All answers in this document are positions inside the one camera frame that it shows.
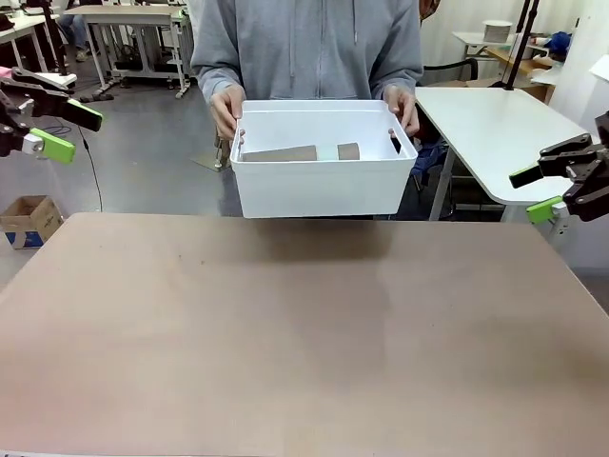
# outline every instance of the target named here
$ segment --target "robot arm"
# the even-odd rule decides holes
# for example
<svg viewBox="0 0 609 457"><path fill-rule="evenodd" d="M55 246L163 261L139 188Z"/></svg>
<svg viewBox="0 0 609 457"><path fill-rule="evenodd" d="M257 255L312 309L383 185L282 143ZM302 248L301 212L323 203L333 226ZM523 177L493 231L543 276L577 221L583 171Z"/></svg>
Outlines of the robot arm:
<svg viewBox="0 0 609 457"><path fill-rule="evenodd" d="M35 81L38 78L34 73L23 73L19 73L22 79ZM93 131L101 128L103 117L99 112L69 98L63 91L55 90L60 88L43 87L48 87L51 83L44 80L39 82L40 84L31 84L0 78L0 157L6 157L16 150L45 155L69 164L73 159L75 146L43 130L31 129L27 122L29 117L62 117L79 127ZM13 99L21 99L24 102L17 107Z"/></svg>
<svg viewBox="0 0 609 457"><path fill-rule="evenodd" d="M555 198L529 209L532 222L540 222L532 211L541 209L543 213L544 207L560 201L566 204L571 215L584 222L609 214L609 112L597 119L597 126L601 145L593 145L589 134L578 136L544 149L534 167L510 176L515 189L545 176L562 176L573 182L561 199Z"/></svg>

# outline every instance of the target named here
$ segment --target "hand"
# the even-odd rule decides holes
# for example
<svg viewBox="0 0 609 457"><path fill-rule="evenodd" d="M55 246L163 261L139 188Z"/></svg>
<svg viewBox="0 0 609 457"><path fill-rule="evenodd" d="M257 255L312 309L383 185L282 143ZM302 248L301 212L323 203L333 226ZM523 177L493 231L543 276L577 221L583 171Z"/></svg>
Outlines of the hand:
<svg viewBox="0 0 609 457"><path fill-rule="evenodd" d="M216 123L220 138L232 140L237 129L237 120L243 115L243 103L246 99L244 88L237 84L228 86L211 96L211 115Z"/></svg>
<svg viewBox="0 0 609 457"><path fill-rule="evenodd" d="M398 117L406 135L414 136L420 128L417 99L414 94L398 86L387 86L384 90L384 101Z"/></svg>

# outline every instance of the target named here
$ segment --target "blue object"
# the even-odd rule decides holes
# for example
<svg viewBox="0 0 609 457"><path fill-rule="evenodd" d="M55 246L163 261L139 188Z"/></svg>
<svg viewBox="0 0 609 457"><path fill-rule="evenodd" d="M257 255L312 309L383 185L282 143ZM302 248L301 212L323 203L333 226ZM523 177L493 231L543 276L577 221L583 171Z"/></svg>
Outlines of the blue object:
<svg viewBox="0 0 609 457"><path fill-rule="evenodd" d="M545 46L550 49L550 53L552 54L567 55L569 47L571 46L571 35L564 31L559 31L552 35L552 39Z"/></svg>
<svg viewBox="0 0 609 457"><path fill-rule="evenodd" d="M423 176L429 169L441 163L447 152L448 145L443 138L440 138L436 143L423 144L410 174Z"/></svg>
<svg viewBox="0 0 609 457"><path fill-rule="evenodd" d="M5 233L9 243L15 249L40 248L44 244L37 231L17 232L7 231Z"/></svg>

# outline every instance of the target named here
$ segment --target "gray hoodie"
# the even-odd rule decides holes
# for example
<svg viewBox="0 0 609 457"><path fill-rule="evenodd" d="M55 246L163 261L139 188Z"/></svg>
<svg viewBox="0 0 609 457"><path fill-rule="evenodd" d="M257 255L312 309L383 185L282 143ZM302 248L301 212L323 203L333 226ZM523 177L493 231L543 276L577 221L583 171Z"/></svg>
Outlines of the gray hoodie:
<svg viewBox="0 0 609 457"><path fill-rule="evenodd" d="M381 99L422 76L419 0L204 0L192 67L207 102Z"/></svg>

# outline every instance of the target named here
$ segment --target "black cable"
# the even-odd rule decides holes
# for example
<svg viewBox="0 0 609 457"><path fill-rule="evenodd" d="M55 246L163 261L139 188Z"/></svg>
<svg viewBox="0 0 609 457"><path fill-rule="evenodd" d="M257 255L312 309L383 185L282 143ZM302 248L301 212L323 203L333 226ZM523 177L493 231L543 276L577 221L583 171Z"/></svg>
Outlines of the black cable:
<svg viewBox="0 0 609 457"><path fill-rule="evenodd" d="M70 133L72 131L72 128L68 127L68 126L64 126L63 124L60 123L59 126L45 127L45 128L43 128L43 130L46 133L49 133L49 134L51 134L53 136L64 137L64 136L66 136L68 133Z"/></svg>
<svg viewBox="0 0 609 457"><path fill-rule="evenodd" d="M78 128L78 131L80 131L80 136L83 138L83 146L85 147L85 150L87 151L87 154L88 154L88 159L91 162L91 169L93 170L93 178L95 178L95 187L97 187L97 196L99 197L99 211L104 212L104 201L102 200L102 191L99 188L99 181L97 180L97 171L95 170L95 163L93 162L93 156L91 155L91 151L88 148L87 140L85 139L85 135L83 134L83 131L81 130L80 127Z"/></svg>

